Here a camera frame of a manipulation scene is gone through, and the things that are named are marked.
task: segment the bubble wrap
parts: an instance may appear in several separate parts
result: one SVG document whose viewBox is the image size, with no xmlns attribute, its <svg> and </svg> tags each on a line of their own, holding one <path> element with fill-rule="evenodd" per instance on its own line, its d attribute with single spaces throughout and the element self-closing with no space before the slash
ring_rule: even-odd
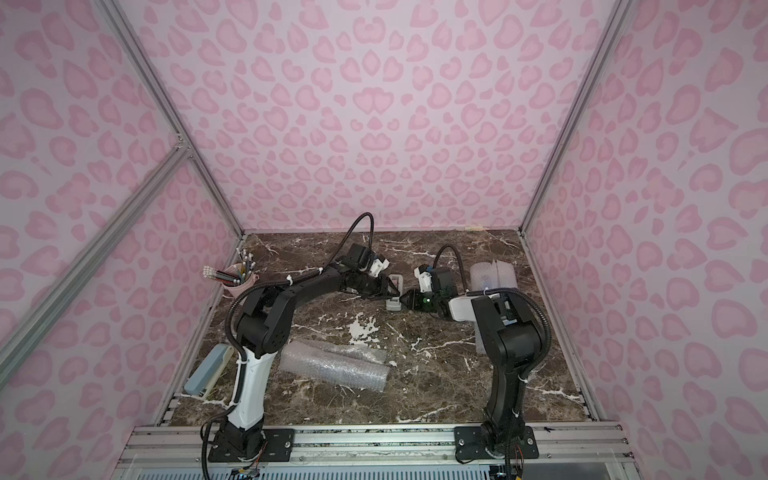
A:
<svg viewBox="0 0 768 480">
<path fill-rule="evenodd" d="M 291 342 L 280 354 L 280 370 L 328 383 L 383 392 L 389 367 Z"/>
<path fill-rule="evenodd" d="M 386 363 L 386 350 L 372 349 L 365 345 L 336 345 L 322 340 L 296 339 L 296 341 L 321 349 L 324 352 L 348 356 L 351 359 L 365 360 L 379 365 Z"/>
<path fill-rule="evenodd" d="M 515 278 L 515 268 L 511 263 L 499 262 L 480 262 L 469 267 L 470 288 L 472 290 L 484 290 L 486 288 L 499 288 L 506 286 L 508 288 L 517 288 L 518 280 Z M 485 355 L 485 345 L 480 337 L 480 329 L 475 322 L 475 351 L 480 355 Z"/>
</svg>

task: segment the gray plastic part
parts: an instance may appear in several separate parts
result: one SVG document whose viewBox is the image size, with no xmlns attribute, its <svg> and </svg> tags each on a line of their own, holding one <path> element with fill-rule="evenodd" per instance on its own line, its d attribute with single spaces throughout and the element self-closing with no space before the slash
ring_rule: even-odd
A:
<svg viewBox="0 0 768 480">
<path fill-rule="evenodd" d="M 212 384 L 216 383 L 224 365 L 232 357 L 232 346 L 219 343 L 205 356 L 200 366 L 184 384 L 184 391 L 192 396 L 205 398 Z"/>
<path fill-rule="evenodd" d="M 386 350 L 372 349 L 365 345 L 336 345 L 322 340 L 296 339 L 294 341 L 313 346 L 324 352 L 348 356 L 350 359 L 365 360 L 379 365 L 386 363 Z"/>
<path fill-rule="evenodd" d="M 480 262 L 469 267 L 469 278 L 472 290 L 484 290 L 486 288 L 517 288 L 518 281 L 515 277 L 515 268 L 511 263 Z"/>
<path fill-rule="evenodd" d="M 400 295 L 402 295 L 402 285 L 403 285 L 402 275 L 398 273 L 394 273 L 389 276 L 389 279 L 392 281 L 392 283 L 397 285 L 397 291 L 400 292 Z M 402 303 L 400 303 L 399 296 L 394 296 L 386 300 L 387 312 L 399 312 L 400 310 L 402 310 Z"/>
<path fill-rule="evenodd" d="M 354 388 L 383 392 L 389 367 L 291 342 L 280 354 L 280 370 Z"/>
</svg>

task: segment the diagonal support bar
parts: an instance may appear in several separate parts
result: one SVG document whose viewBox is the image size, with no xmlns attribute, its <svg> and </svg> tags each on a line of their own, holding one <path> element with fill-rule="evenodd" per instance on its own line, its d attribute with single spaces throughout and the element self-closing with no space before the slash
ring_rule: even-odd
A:
<svg viewBox="0 0 768 480">
<path fill-rule="evenodd" d="M 102 262 L 109 257 L 189 156 L 188 147 L 183 142 L 177 144 L 161 165 L 112 215 L 101 232 L 72 260 L 67 272 L 58 279 L 48 295 L 37 306 L 33 306 L 22 319 L 20 327 L 0 349 L 0 389 L 35 351 L 56 320 L 77 298 Z"/>
<path fill-rule="evenodd" d="M 240 221 L 232 210 L 227 198 L 216 183 L 214 176 L 208 170 L 208 166 L 203 160 L 203 156 L 197 145 L 194 143 L 189 131 L 184 126 L 184 122 L 181 120 L 173 101 L 170 99 L 170 95 L 163 85 L 163 81 L 160 75 L 151 64 L 148 56 L 146 55 L 144 48 L 141 46 L 136 32 L 134 31 L 131 23 L 125 16 L 125 12 L 120 7 L 118 0 L 95 0 L 96 5 L 101 10 L 101 14 L 112 29 L 115 38 L 120 42 L 123 50 L 125 50 L 128 58 L 131 60 L 137 74 L 147 87 L 149 95 L 155 100 L 160 112 L 165 120 L 176 132 L 176 135 L 180 141 L 184 141 L 191 147 L 192 150 L 192 163 L 195 166 L 200 178 L 203 180 L 203 184 L 210 192 L 214 202 L 221 210 L 224 217 L 227 219 L 228 224 L 234 230 L 235 234 L 240 237 L 243 234 L 243 228 L 240 225 Z"/>
</svg>

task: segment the wires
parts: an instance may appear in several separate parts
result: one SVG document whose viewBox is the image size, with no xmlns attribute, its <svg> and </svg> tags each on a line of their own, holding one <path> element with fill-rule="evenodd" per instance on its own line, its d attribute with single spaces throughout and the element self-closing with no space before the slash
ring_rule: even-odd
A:
<svg viewBox="0 0 768 480">
<path fill-rule="evenodd" d="M 467 461 L 463 462 L 463 461 L 461 461 L 461 460 L 459 460 L 459 459 L 458 459 L 458 452 L 455 452 L 455 453 L 453 454 L 453 456 L 455 456 L 455 457 L 456 457 L 456 461 L 457 461 L 458 463 L 460 463 L 461 465 L 467 465 L 468 463 L 472 463 L 472 462 L 474 462 L 475 460 L 478 460 L 478 459 L 479 459 L 479 457 L 478 457 L 478 458 L 472 458 L 472 459 L 470 459 L 470 460 L 467 460 Z"/>
<path fill-rule="evenodd" d="M 210 437 L 210 430 L 213 428 L 214 423 L 217 420 L 225 419 L 233 410 L 235 405 L 231 405 L 230 408 L 224 410 L 222 413 L 210 417 L 201 427 L 200 432 L 203 437 L 203 451 L 200 454 L 200 467 L 203 470 L 203 479 L 210 480 L 210 474 L 208 473 L 208 437 Z"/>
<path fill-rule="evenodd" d="M 446 250 L 446 249 L 453 250 L 453 254 L 456 255 L 456 263 L 458 263 L 458 272 L 462 276 L 462 286 L 464 287 L 464 291 L 468 292 L 469 288 L 467 288 L 467 275 L 464 271 L 464 262 L 462 261 L 462 255 L 458 252 L 458 248 L 455 247 L 455 245 L 452 245 L 450 243 L 447 243 L 440 247 L 440 250 L 437 251 L 437 255 L 435 255 L 435 261 L 432 262 L 432 268 L 436 268 L 438 262 L 440 261 L 440 255 Z"/>
<path fill-rule="evenodd" d="M 520 462 L 517 466 L 518 470 L 518 478 L 522 478 L 523 476 L 523 467 L 525 467 L 525 457 L 523 457 L 523 451 L 520 449 L 520 445 L 515 443 L 515 448 L 517 449 L 517 452 L 515 453 L 515 459 L 518 458 L 518 454 L 520 454 Z"/>
<path fill-rule="evenodd" d="M 253 463 L 250 464 L 250 467 L 248 467 L 247 470 L 253 470 L 254 468 L 259 468 L 259 460 L 261 460 L 261 455 L 264 454 L 264 450 L 266 450 L 266 444 L 269 443 L 267 440 L 264 440 L 264 444 L 261 445 L 261 450 L 259 450 L 259 455 L 256 456 L 256 460 L 253 461 Z M 241 469 L 240 473 L 246 473 L 245 469 Z"/>
<path fill-rule="evenodd" d="M 346 241 L 349 239 L 349 235 L 352 234 L 352 231 L 355 230 L 357 224 L 360 223 L 360 221 L 365 217 L 368 217 L 371 220 L 371 228 L 368 232 L 368 251 L 373 251 L 373 215 L 370 212 L 365 212 L 364 214 L 357 217 L 357 220 L 352 223 L 352 226 L 344 234 L 344 238 L 342 238 L 339 246 L 337 246 L 336 250 L 331 253 L 331 256 L 328 258 L 328 261 L 325 265 L 323 265 L 323 267 L 329 266 L 336 259 L 336 255 L 338 255 L 341 249 L 344 247 L 344 243 L 346 243 Z"/>
</svg>

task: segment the ventilation grille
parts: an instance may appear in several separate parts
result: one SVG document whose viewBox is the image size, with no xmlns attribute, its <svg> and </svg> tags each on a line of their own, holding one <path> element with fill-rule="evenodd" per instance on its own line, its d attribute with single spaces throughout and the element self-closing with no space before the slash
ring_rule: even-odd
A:
<svg viewBox="0 0 768 480">
<path fill-rule="evenodd" d="M 137 480 L 202 480 L 199 469 L 146 468 Z M 230 470 L 212 468 L 211 480 L 230 480 Z M 478 465 L 263 468 L 260 480 L 488 480 Z"/>
</svg>

